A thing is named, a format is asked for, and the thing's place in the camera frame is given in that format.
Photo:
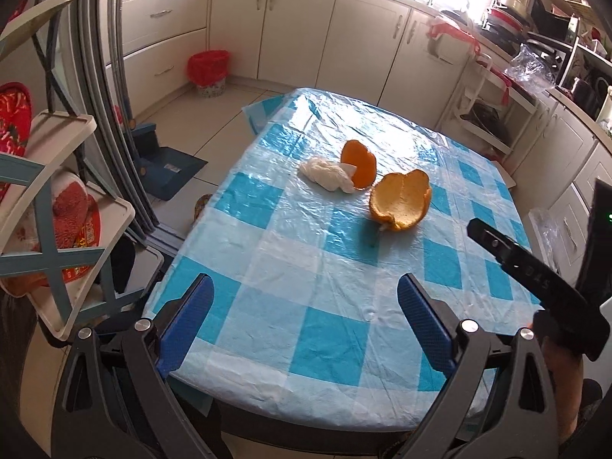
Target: hand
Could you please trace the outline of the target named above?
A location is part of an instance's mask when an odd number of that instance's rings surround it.
[[[542,354],[555,380],[557,423],[561,444],[570,438],[578,425],[584,379],[582,355],[560,347],[549,337],[544,338]]]

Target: blue gripper pad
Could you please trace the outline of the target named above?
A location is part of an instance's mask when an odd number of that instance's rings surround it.
[[[190,294],[188,290],[186,296],[159,340],[156,366],[163,379],[166,379],[171,371],[181,367],[210,310],[215,296],[215,287],[210,276],[203,275],[199,284]]]
[[[457,367],[451,334],[407,274],[397,284],[397,300],[431,367],[450,378]]]

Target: silver screw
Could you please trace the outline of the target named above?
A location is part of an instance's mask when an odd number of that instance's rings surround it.
[[[134,328],[136,328],[136,331],[146,331],[151,327],[151,320],[150,319],[139,319],[138,321],[136,321],[136,323],[134,323]]]
[[[81,328],[78,331],[78,337],[81,340],[85,340],[85,339],[89,338],[90,336],[91,336],[91,328]]]
[[[478,331],[478,323],[476,321],[472,321],[471,319],[466,319],[461,322],[461,328],[463,331],[467,333],[475,333]]]
[[[520,333],[521,333],[521,336],[525,340],[533,340],[534,339],[534,333],[529,328],[522,328]]]

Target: crumpled tissue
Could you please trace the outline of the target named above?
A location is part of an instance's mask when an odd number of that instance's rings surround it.
[[[340,188],[345,193],[355,193],[351,178],[357,171],[356,166],[332,162],[322,157],[312,157],[300,164],[300,172],[317,183],[327,191],[336,191]]]

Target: blue checkered tablecloth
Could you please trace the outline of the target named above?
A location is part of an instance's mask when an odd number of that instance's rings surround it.
[[[444,376],[397,303],[412,272],[461,319],[513,334],[537,301],[466,235],[479,217],[528,246],[500,174],[458,143],[358,100],[301,89],[246,111],[257,139],[207,204],[146,306],[157,313],[204,272],[215,299],[173,375],[215,398],[293,423],[414,428]],[[380,232],[369,191],[330,193],[298,173],[359,139],[378,177],[420,168],[433,197],[414,229]],[[481,404],[486,386],[475,404]]]

